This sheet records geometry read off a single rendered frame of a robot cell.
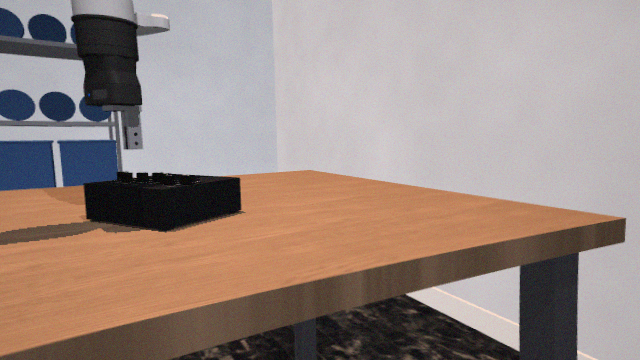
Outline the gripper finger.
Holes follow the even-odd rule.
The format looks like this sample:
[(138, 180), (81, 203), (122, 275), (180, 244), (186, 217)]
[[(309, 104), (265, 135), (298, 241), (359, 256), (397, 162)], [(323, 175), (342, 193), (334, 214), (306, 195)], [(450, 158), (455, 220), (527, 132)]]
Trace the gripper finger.
[[(107, 105), (102, 105), (102, 110), (105, 112), (108, 112), (108, 106)], [(121, 122), (122, 122), (122, 134), (123, 134), (123, 147), (125, 150), (127, 150), (127, 142), (126, 142), (126, 131), (125, 131), (125, 126), (126, 126), (126, 120), (125, 120), (125, 111), (119, 111), (121, 112)]]
[(108, 111), (125, 111), (127, 150), (143, 149), (141, 129), (141, 106), (107, 105)]

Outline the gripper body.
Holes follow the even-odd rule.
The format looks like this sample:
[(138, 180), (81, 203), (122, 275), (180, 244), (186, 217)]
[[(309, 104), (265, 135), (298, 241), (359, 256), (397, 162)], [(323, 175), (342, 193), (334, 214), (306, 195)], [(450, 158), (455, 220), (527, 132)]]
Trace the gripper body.
[[(170, 30), (161, 14), (134, 14), (132, 0), (71, 0), (88, 106), (141, 106), (137, 36)], [(136, 21), (136, 23), (135, 23)]]

